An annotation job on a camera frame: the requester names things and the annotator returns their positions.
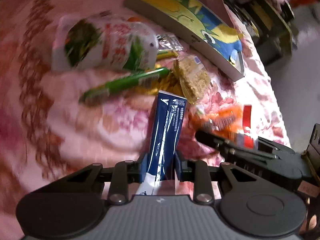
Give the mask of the dark wooden desk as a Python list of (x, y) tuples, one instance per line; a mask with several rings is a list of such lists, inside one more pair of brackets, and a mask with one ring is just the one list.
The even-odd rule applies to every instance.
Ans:
[(270, 0), (224, 0), (249, 31), (265, 66), (292, 55), (291, 22), (295, 16), (288, 1), (280, 10)]

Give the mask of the yellow snack bar packet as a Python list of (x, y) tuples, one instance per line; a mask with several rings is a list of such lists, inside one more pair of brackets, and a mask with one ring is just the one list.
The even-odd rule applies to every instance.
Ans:
[(156, 56), (156, 60), (163, 60), (163, 59), (168, 59), (168, 58), (177, 58), (179, 56), (179, 53), (175, 50), (170, 50), (170, 49), (164, 49), (164, 50), (159, 50)]

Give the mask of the clear-wrapped cracker pack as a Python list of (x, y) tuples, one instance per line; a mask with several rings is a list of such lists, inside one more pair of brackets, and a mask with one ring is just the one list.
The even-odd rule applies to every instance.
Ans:
[(208, 72), (195, 55), (187, 55), (174, 63), (174, 73), (180, 82), (184, 97), (192, 105), (198, 103), (210, 85)]

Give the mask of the white green red snack bag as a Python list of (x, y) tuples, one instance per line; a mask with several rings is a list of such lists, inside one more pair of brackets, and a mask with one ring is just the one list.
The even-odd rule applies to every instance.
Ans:
[(106, 67), (137, 72), (156, 63), (156, 33), (143, 22), (114, 15), (62, 16), (52, 47), (51, 69), (56, 72)]

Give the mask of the grey box with colourful lining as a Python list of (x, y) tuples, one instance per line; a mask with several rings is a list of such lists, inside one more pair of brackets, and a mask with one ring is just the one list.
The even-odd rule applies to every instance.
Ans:
[(199, 0), (125, 0), (124, 4), (184, 40), (231, 80), (244, 77), (240, 34)]

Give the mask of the orange red-striped snack bag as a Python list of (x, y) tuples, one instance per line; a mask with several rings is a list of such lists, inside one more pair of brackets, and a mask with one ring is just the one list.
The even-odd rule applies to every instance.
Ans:
[(258, 136), (251, 131), (251, 105), (233, 104), (215, 113), (204, 113), (198, 107), (189, 117), (193, 129), (228, 139), (238, 146), (258, 149)]

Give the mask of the green snack stick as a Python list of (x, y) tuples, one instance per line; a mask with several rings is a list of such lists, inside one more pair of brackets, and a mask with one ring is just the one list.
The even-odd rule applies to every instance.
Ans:
[(97, 87), (90, 88), (85, 91), (79, 98), (79, 103), (93, 106), (107, 101), (125, 90), (135, 87), (143, 87), (150, 89), (156, 81), (167, 77), (170, 70), (165, 67), (149, 70), (147, 72), (140, 72), (129, 76), (121, 77), (112, 81), (108, 81)]

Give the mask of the blue white snack packet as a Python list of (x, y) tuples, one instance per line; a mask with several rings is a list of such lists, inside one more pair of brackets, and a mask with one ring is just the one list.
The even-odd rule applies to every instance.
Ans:
[(187, 100), (184, 97), (163, 90), (157, 94), (148, 151), (148, 169), (145, 180), (140, 184), (136, 194), (157, 195), (165, 187), (169, 187), (169, 191), (172, 192), (176, 146), (186, 105)]

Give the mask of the pink floral bedspread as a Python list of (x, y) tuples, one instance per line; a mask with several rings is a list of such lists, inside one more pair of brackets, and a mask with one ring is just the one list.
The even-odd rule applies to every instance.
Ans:
[[(145, 20), (155, 32), (164, 32), (125, 8), (123, 0), (1, 0), (1, 239), (23, 237), (15, 208), (25, 194), (90, 163), (113, 166), (134, 160), (149, 148), (147, 130), (155, 96), (128, 93), (110, 105), (89, 108), (78, 104), (82, 91), (117, 78), (119, 73), (106, 69), (50, 71), (60, 17), (73, 12), (87, 17), (108, 10)], [(243, 79), (233, 84), (181, 42), (217, 80), (204, 105), (210, 111), (224, 103), (252, 105), (254, 131), (290, 147), (271, 78), (245, 26), (226, 10), (243, 34)]]

